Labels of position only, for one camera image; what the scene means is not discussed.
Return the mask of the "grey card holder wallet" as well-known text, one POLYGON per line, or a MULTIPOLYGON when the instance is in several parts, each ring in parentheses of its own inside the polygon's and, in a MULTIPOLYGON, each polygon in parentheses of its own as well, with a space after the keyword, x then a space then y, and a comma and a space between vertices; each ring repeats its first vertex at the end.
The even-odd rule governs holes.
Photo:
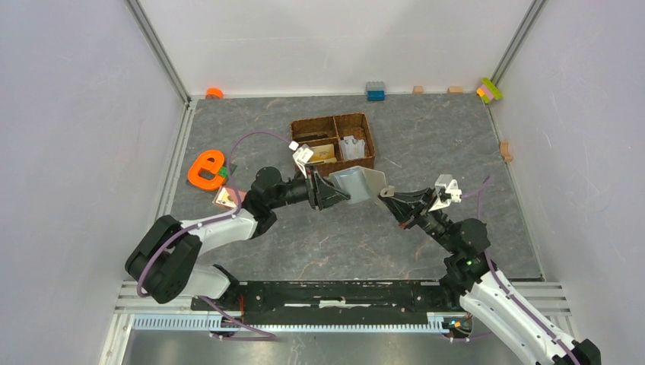
POLYGON ((381 207, 385 204, 379 198, 380 193, 389 188, 386 174, 379 170, 355 166, 329 174, 334 187, 350 195, 349 203, 356 204, 370 199, 381 207))

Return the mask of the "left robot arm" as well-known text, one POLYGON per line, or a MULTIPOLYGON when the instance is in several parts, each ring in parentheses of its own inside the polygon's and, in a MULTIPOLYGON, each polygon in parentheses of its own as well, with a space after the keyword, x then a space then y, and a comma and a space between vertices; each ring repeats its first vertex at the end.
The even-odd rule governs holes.
POLYGON ((205 253, 263 235, 276 222, 277 208, 307 202, 322 210, 350 197, 312 166, 288 180, 277 168, 263 167, 232 212, 194 221, 159 217, 126 260, 125 270, 136 280, 137 294, 156 303, 186 294, 231 309, 239 300, 235 279, 221 266, 207 263, 205 253))

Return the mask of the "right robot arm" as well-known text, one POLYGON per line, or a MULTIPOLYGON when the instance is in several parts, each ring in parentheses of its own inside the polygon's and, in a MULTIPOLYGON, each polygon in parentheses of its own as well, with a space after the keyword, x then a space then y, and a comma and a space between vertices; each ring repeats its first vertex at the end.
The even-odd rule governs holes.
POLYGON ((486 325, 524 364, 600 364, 599 348, 578 341, 542 315, 487 254, 491 242, 482 221, 453 222, 435 204, 447 194, 383 189, 378 199, 403 229, 419 227, 450 256, 440 279, 439 298, 449 310, 464 309, 486 325))

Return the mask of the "yellow card in basket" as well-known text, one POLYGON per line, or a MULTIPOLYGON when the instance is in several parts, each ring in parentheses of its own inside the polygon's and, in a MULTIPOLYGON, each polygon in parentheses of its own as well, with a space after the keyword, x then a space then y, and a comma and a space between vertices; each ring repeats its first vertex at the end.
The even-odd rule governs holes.
POLYGON ((311 149, 313 155, 309 160, 310 163, 332 163, 337 161, 334 144, 312 146, 311 149))

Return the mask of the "white cards in basket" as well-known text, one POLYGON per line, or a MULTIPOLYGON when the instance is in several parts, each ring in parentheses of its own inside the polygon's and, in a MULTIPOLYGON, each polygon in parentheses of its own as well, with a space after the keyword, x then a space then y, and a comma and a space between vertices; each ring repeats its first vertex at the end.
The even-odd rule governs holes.
POLYGON ((345 160, 356 160, 366 157, 366 141, 364 139, 355 138, 353 135, 341 137, 339 147, 342 150, 345 160))

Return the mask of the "brown wicker divided basket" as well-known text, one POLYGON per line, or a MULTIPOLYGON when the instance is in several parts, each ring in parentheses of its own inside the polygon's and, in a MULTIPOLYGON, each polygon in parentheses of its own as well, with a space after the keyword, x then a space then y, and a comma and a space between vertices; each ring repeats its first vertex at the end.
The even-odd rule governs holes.
POLYGON ((310 147, 322 144, 334 144, 336 162, 317 163, 316 169, 322 176, 328 176, 335 171, 347 169, 349 167, 361 166, 370 169, 375 168, 376 148, 370 130, 370 125, 365 113, 349 113, 332 116, 320 116, 311 119, 298 119, 290 124, 291 137, 306 133, 326 133, 328 138, 315 141, 308 141, 310 147), (366 141, 366 157, 356 160, 345 160, 342 150, 339 147, 341 137, 353 135, 355 138, 366 141))

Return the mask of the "black item in basket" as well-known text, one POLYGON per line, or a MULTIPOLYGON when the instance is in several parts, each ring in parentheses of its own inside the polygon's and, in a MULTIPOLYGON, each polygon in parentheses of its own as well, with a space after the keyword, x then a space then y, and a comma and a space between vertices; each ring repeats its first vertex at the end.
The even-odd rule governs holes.
POLYGON ((308 141, 315 141, 315 140, 324 139, 328 137, 329 135, 326 133, 314 132, 314 133, 306 133, 306 134, 295 136, 293 137, 293 140, 297 143, 303 144, 308 141))

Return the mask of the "green toy block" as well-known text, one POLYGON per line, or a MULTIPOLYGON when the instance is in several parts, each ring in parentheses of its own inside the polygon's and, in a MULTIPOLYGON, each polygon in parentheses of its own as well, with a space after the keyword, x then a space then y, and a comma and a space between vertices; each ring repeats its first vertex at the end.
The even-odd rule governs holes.
POLYGON ((227 179, 229 177, 229 169, 225 166, 222 166, 218 171, 218 175, 227 179))

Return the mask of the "blue grey toy brick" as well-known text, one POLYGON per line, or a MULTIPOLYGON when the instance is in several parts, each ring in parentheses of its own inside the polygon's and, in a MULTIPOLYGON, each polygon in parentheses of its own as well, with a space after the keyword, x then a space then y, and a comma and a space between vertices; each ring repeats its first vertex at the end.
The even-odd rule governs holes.
POLYGON ((368 81, 365 85, 367 101, 380 102, 386 99, 386 85, 383 81, 368 81))

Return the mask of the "wooden arch block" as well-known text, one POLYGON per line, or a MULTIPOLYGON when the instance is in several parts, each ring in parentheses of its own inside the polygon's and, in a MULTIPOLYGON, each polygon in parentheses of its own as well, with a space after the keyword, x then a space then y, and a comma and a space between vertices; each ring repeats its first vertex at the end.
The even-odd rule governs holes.
POLYGON ((499 143, 499 151, 504 163, 510 163, 513 160, 513 155, 510 153, 510 144, 508 141, 501 141, 499 143))

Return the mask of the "orange plastic tape dispenser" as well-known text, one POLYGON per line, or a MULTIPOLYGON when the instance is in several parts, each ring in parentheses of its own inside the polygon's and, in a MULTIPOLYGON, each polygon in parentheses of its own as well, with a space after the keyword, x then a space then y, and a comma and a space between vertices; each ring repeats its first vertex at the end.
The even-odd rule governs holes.
POLYGON ((214 191, 219 189, 228 180, 219 176, 218 171, 225 166, 225 156, 219 150, 202 152, 189 168, 188 181, 198 189, 214 191))

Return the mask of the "multicolour toy brick stack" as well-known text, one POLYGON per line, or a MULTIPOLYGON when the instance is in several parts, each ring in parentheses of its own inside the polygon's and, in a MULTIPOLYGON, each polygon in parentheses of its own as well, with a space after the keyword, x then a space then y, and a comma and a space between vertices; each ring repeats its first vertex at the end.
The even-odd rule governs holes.
POLYGON ((504 97, 502 92, 489 78, 482 78, 481 84, 475 92, 485 104, 490 104, 495 100, 501 100, 504 97))

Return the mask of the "orange round cap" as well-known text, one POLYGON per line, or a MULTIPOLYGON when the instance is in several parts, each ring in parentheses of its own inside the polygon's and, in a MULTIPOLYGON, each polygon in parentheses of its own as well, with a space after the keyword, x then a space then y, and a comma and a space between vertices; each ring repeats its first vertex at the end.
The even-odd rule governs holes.
POLYGON ((222 99, 223 97, 224 93, 216 87, 210 87, 205 92, 205 99, 222 99))

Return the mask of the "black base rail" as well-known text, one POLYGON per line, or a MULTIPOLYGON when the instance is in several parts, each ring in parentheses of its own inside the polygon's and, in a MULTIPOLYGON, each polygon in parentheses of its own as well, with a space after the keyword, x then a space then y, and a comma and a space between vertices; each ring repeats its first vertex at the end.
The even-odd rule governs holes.
POLYGON ((246 281, 214 303, 247 325, 420 325, 462 313, 438 281, 246 281))

